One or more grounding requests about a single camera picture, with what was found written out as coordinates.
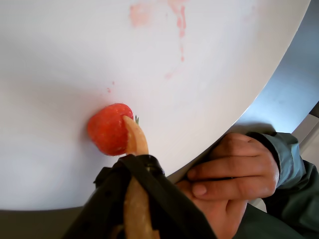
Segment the red stain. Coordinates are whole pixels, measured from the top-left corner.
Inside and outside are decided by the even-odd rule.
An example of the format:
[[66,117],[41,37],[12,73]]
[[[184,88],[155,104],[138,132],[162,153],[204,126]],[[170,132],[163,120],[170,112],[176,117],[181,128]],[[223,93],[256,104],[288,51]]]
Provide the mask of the red stain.
[[181,58],[180,60],[184,61],[184,47],[182,43],[182,39],[185,37],[185,29],[186,29],[186,18],[185,18],[185,6],[183,5],[186,0],[168,0],[167,3],[170,6],[171,10],[177,17],[177,27],[179,28],[179,39],[180,39],[180,52]]
[[138,3],[130,7],[130,19],[133,27],[145,26],[150,21],[151,5]]
[[183,28],[186,29],[185,6],[181,6],[180,14],[183,19]]
[[164,77],[165,79],[169,80],[172,76],[173,76],[173,72],[169,72]]

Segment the white table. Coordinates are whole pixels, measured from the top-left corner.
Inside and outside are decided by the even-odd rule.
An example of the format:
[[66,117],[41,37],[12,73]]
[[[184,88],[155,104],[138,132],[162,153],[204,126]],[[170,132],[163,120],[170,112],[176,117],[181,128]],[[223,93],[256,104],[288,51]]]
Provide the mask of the white table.
[[166,175],[186,165],[257,97],[309,2],[0,3],[0,208],[83,205],[117,160],[85,124],[114,102],[140,117]]

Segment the sleeve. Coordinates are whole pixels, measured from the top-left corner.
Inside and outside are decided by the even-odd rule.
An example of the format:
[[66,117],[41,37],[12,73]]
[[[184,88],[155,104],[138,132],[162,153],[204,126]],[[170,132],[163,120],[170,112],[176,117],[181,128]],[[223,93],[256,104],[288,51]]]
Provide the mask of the sleeve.
[[285,222],[305,238],[319,238],[319,175],[303,161],[298,141],[289,133],[253,133],[277,161],[280,178],[275,193],[264,198],[267,213]]

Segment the strawberry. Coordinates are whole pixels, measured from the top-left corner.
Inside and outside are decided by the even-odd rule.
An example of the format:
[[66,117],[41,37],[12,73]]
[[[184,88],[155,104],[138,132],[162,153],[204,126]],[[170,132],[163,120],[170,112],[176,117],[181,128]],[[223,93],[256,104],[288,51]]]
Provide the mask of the strawberry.
[[125,153],[128,131],[123,116],[133,119],[131,109],[124,104],[113,104],[101,109],[90,118],[87,132],[102,153],[110,156]]

